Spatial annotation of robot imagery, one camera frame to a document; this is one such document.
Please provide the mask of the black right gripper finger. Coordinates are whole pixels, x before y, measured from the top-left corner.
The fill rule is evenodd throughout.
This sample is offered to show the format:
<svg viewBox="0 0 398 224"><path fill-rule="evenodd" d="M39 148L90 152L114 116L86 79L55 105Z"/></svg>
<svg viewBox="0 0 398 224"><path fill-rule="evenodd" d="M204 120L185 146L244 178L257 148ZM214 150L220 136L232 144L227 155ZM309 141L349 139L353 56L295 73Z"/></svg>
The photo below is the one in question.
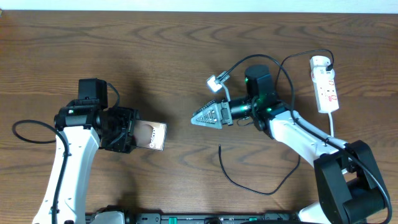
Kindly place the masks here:
<svg viewBox="0 0 398 224"><path fill-rule="evenodd" d="M219 103L216 103L216 106L214 107L213 110L209 110L204 113L198 113L198 114L196 114L195 112L190 122L193 125L197 126L204 126L213 129L221 129L222 125L220 122L220 118L221 118L221 106Z"/></svg>
<svg viewBox="0 0 398 224"><path fill-rule="evenodd" d="M196 114L204 113L204 112L209 111L209 110L213 110L215 106L216 106L216 101L215 100L211 100L209 103L207 103L202 108L200 108L198 111L196 111Z"/></svg>

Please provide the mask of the Samsung Galaxy smartphone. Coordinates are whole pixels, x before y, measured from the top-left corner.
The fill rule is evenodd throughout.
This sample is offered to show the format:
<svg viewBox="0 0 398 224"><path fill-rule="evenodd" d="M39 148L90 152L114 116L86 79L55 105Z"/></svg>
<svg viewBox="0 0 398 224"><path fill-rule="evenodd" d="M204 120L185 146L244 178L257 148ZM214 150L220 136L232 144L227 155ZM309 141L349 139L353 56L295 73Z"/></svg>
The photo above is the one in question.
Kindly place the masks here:
<svg viewBox="0 0 398 224"><path fill-rule="evenodd" d="M167 135L167 125L152 121L137 120L134 125L133 137L135 146L163 151Z"/></svg>

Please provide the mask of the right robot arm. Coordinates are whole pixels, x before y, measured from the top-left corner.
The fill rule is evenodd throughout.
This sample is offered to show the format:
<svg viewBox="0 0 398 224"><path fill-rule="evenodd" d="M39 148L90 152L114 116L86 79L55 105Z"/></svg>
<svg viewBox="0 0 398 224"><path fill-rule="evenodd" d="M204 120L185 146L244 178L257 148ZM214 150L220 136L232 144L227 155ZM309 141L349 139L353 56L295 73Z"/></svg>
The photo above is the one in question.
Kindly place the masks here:
<svg viewBox="0 0 398 224"><path fill-rule="evenodd" d="M278 98L268 66L250 66L244 76L247 96L211 101L191 123L221 129L251 117L258 130L305 159L315 171L318 201L297 213L300 222L361 223L386 209L389 223L391 198L370 147L334 138L304 120Z"/></svg>

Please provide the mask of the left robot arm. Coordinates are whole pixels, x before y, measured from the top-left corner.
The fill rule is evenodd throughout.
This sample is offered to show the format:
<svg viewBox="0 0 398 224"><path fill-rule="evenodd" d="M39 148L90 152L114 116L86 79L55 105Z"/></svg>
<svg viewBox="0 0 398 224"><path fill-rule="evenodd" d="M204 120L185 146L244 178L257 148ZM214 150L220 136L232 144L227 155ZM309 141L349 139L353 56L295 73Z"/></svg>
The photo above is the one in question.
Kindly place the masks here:
<svg viewBox="0 0 398 224"><path fill-rule="evenodd" d="M98 150L129 154L136 148L137 110L108 105L111 84L78 82L78 97L54 117L56 150L49 184L34 223L85 223L86 194Z"/></svg>

